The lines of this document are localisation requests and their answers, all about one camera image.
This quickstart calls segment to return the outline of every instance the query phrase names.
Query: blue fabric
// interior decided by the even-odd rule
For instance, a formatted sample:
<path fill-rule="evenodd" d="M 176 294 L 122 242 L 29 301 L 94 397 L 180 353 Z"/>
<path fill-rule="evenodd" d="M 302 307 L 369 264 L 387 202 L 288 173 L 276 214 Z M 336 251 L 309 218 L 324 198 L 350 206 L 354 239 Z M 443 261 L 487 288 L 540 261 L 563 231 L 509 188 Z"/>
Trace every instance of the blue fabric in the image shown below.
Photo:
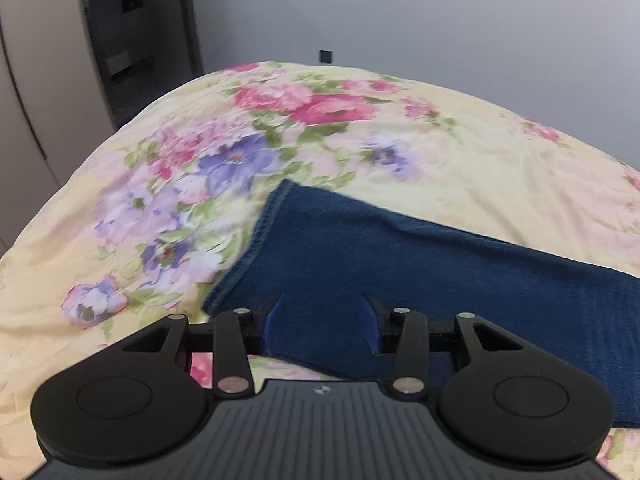
<path fill-rule="evenodd" d="M 640 280 L 283 181 L 207 313 L 282 293 L 274 357 L 347 378 L 384 378 L 361 292 L 431 319 L 475 312 L 600 378 L 618 426 L 640 426 Z"/>

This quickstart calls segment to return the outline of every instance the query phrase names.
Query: wall outlet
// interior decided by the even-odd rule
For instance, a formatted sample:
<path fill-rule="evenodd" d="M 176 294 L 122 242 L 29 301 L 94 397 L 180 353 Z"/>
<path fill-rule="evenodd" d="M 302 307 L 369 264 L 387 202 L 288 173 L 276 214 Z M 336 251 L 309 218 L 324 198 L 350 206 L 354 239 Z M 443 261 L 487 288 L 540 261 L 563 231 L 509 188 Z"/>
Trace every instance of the wall outlet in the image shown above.
<path fill-rule="evenodd" d="M 334 51 L 333 50 L 321 50 L 320 51 L 320 63 L 331 64 L 333 62 L 334 62 Z"/>

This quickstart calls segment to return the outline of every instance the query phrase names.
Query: ribbed surface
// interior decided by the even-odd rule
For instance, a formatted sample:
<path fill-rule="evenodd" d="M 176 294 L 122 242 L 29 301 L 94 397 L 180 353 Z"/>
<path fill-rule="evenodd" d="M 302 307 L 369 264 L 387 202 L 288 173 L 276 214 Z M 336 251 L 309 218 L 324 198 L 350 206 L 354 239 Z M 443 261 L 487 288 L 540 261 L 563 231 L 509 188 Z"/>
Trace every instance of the ribbed surface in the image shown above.
<path fill-rule="evenodd" d="M 595 463 L 557 472 L 486 464 L 450 443 L 419 404 L 375 383 L 270 381 L 224 402 L 200 434 L 155 462 L 122 470 L 49 463 L 33 480 L 604 480 Z"/>

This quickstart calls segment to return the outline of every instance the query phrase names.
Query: metal pin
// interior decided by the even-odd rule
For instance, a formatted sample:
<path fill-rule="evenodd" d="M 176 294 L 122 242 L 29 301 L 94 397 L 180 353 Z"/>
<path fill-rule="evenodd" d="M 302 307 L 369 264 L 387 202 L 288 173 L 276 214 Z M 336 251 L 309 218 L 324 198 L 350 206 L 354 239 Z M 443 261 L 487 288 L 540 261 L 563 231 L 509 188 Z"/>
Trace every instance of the metal pin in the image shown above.
<path fill-rule="evenodd" d="M 244 377 L 230 376 L 218 381 L 218 388 L 226 394 L 239 394 L 249 387 L 249 381 Z"/>
<path fill-rule="evenodd" d="M 416 377 L 400 377 L 393 387 L 402 394 L 418 394 L 424 390 L 424 383 Z"/>

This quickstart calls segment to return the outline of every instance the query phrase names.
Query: floral pattern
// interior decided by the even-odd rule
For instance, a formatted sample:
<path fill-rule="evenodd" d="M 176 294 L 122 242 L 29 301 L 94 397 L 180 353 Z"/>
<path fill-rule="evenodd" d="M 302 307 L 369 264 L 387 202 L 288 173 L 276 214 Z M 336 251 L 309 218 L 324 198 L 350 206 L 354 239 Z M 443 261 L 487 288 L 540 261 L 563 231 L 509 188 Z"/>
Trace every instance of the floral pattern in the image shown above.
<path fill-rule="evenodd" d="M 356 69 L 250 63 L 150 106 L 85 162 L 2 259 L 0 342 L 13 368 L 4 370 L 0 405 L 12 415 L 28 409 L 31 385 L 47 377 L 24 381 L 25 370 L 65 367 L 169 312 L 205 320 L 204 297 L 283 178 L 640 276 L 633 168 L 446 89 Z M 42 276 L 47 286 L 33 286 Z M 14 327 L 30 323 L 47 324 L 37 333 L 52 327 L 37 368 L 23 349 L 39 341 L 14 339 Z M 250 361 L 257 384 L 330 380 Z M 194 356 L 191 373 L 207 387 L 210 367 L 210 355 Z M 25 413 L 16 420 L 30 442 Z M 0 425 L 0 440 L 15 431 Z M 612 430 L 599 462 L 636 478 L 639 434 Z M 2 477 L 5 464 L 26 456 L 36 467 L 35 442 L 0 457 Z"/>

